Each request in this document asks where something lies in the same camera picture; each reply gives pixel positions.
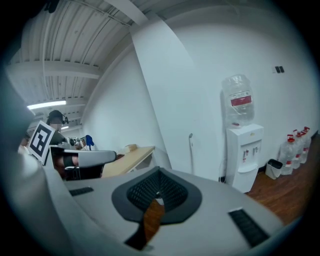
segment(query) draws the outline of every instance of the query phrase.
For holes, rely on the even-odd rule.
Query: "black grille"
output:
[[[229,215],[252,247],[269,238],[243,209],[231,211]]]
[[[157,192],[160,192],[162,196],[166,212],[181,205],[188,195],[188,191],[182,185],[157,171],[132,186],[127,192],[127,198],[145,212],[156,197]]]

